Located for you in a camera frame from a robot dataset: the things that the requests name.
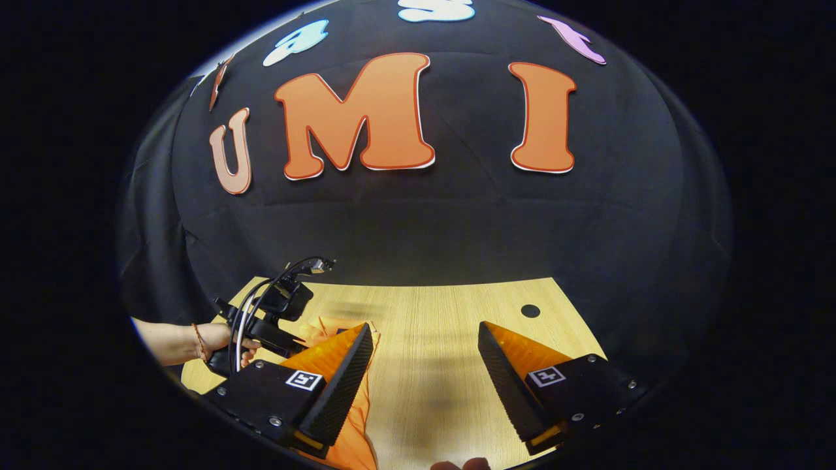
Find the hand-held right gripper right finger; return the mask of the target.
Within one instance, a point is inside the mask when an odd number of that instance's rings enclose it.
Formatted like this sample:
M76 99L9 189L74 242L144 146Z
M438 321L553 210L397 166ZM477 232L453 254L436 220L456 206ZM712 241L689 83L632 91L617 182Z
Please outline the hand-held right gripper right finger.
M599 354L571 358L487 321L478 351L507 417L533 456L579 446L647 398L650 388Z

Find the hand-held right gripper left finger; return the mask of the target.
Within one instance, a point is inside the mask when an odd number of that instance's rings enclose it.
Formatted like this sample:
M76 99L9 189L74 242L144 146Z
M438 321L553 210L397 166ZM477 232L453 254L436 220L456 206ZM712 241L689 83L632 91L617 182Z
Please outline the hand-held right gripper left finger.
M370 325L361 323L279 364L257 360L204 398L264 441L325 458L373 351Z

